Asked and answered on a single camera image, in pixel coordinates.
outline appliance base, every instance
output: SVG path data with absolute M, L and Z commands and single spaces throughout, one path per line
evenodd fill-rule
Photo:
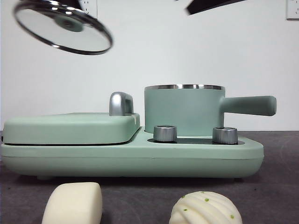
M 2 159 L 12 171 L 38 177 L 240 178 L 256 173 L 264 157 L 262 144 L 244 137 L 239 137 L 242 145 L 155 143 L 151 138 L 142 127 L 120 145 L 2 144 Z

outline green saucepan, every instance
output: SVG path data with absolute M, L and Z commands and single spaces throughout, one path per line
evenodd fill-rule
M 226 98 L 225 88 L 217 85 L 145 88 L 145 131 L 149 133 L 156 125 L 172 125 L 179 136 L 210 136 L 214 127 L 223 126 L 225 112 L 272 116 L 276 113 L 276 98 Z

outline white wall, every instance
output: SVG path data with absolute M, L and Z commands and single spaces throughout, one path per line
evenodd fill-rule
M 247 0 L 187 16 L 189 0 L 99 0 L 114 35 L 107 54 L 49 47 L 15 23 L 1 1 L 1 128 L 15 116 L 107 112 L 113 91 L 134 98 L 144 124 L 143 89 L 217 84 L 227 96 L 273 95 L 274 117 L 226 114 L 239 130 L 299 130 L 299 21 L 285 0 Z

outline wall socket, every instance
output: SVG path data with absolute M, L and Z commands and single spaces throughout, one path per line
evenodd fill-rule
M 286 19 L 299 20 L 299 0 L 286 0 Z
M 79 0 L 82 10 L 92 16 L 98 18 L 98 0 Z

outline dark countertop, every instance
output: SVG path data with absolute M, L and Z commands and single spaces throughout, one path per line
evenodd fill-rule
M 97 182 L 103 194 L 101 224 L 167 224 L 176 201 L 187 193 L 214 191 L 230 198 L 243 224 L 299 223 L 299 131 L 240 132 L 264 145 L 265 159 L 253 176 L 212 178 L 75 178 L 39 181 L 1 163 L 2 224 L 40 224 L 55 187 Z

